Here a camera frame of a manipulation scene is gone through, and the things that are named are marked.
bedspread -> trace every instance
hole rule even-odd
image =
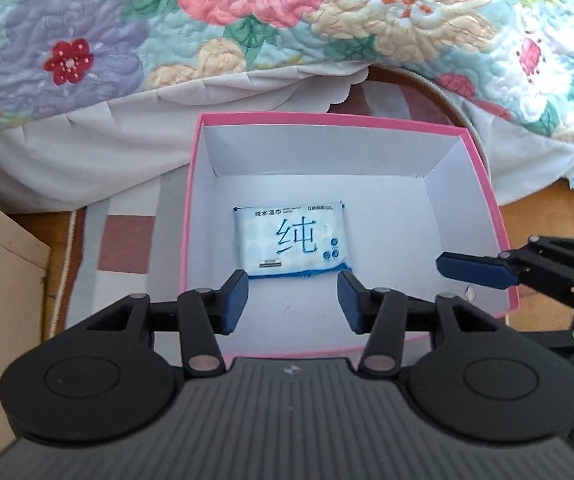
[[[574,142],[574,0],[0,0],[0,130],[225,73],[403,66]]]

wooden floor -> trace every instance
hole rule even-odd
[[[504,206],[501,210],[513,248],[524,245],[532,234],[574,238],[574,190],[569,189],[567,182],[557,182],[534,195]],[[44,303],[46,335],[65,262],[69,213],[18,215],[13,218],[52,248]],[[80,229],[77,241],[80,252]],[[560,330],[569,326],[573,315],[571,309],[528,288],[521,287],[520,292],[521,309],[510,316],[513,327],[536,331]]]

purple flower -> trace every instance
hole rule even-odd
[[[20,0],[0,48],[0,110],[40,119],[135,92],[143,77],[135,49],[149,24],[121,22],[128,2]]]

large blue chinese character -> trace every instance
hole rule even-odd
[[[316,244],[314,244],[314,228],[310,227],[309,228],[309,237],[307,238],[305,236],[305,226],[308,225],[314,225],[316,223],[315,220],[312,220],[311,222],[305,222],[305,217],[301,217],[301,223],[299,224],[293,224],[292,227],[299,227],[300,229],[294,229],[293,231],[293,241],[298,243],[298,242],[302,242],[302,252],[303,253],[314,253],[315,251],[318,250],[318,248],[316,247]],[[301,234],[301,239],[298,240],[298,234]],[[307,243],[310,244],[314,244],[314,248],[311,250],[307,250]]]
[[[278,228],[278,231],[276,231],[276,236],[281,236],[281,239],[278,240],[278,247],[280,249],[281,245],[284,244],[290,244],[291,243],[291,238],[287,239],[287,235],[289,233],[289,230],[291,229],[291,226],[289,224],[287,224],[287,221],[285,219],[283,219],[283,223],[281,224],[281,226]],[[278,251],[276,251],[276,254],[282,254],[284,253],[287,249],[291,249],[291,246],[289,247],[285,247],[284,249],[280,249]]]

packet of wipes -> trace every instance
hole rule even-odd
[[[241,267],[250,278],[313,276],[350,269],[342,202],[297,207],[237,207]]]

